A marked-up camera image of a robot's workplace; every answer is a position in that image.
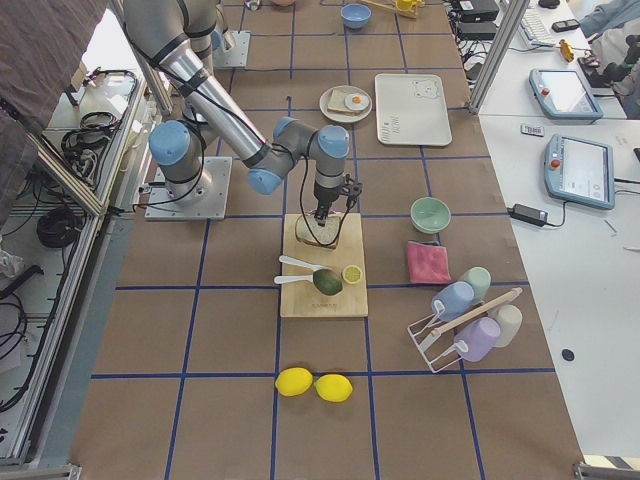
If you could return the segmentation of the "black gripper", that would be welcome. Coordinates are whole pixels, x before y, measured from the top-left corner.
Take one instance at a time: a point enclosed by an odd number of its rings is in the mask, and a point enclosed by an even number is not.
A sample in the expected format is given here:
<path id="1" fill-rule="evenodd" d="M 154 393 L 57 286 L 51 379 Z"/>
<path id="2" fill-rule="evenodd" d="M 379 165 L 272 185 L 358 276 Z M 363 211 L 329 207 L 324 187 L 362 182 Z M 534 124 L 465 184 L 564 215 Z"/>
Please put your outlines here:
<path id="1" fill-rule="evenodd" d="M 325 187 L 318 182 L 314 183 L 314 196 L 318 201 L 314 218 L 317 223 L 325 223 L 328 217 L 328 209 L 340 197 L 346 197 L 346 208 L 353 208 L 360 194 L 362 193 L 362 183 L 345 174 L 339 180 L 337 186 Z"/>

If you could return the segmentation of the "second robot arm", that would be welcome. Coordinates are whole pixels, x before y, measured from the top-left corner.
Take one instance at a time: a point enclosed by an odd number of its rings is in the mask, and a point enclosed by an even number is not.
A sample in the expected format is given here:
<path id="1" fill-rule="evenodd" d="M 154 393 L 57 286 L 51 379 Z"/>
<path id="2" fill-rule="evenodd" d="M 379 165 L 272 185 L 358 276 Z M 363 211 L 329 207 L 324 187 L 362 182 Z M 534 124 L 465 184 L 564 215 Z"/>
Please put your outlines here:
<path id="1" fill-rule="evenodd" d="M 209 30 L 211 47 L 214 52 L 228 53 L 235 47 L 235 40 L 219 0 L 205 3 L 205 26 Z"/>

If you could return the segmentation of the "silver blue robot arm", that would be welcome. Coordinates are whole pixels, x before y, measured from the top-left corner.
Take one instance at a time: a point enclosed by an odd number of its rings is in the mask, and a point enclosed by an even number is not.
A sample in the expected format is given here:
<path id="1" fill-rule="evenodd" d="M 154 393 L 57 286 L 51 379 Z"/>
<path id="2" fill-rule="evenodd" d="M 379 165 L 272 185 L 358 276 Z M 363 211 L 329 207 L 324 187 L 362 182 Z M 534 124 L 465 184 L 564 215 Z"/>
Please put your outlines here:
<path id="1" fill-rule="evenodd" d="M 240 156 L 249 169 L 251 187 L 273 193 L 303 158 L 316 161 L 316 222 L 322 224 L 340 196 L 351 209 L 361 185 L 344 173 L 348 134 L 339 126 L 314 130 L 284 118 L 274 130 L 274 144 L 256 130 L 213 75 L 210 43 L 222 27 L 220 1 L 126 1 L 124 24 L 131 46 L 148 64 L 164 73 L 183 99 Z"/>

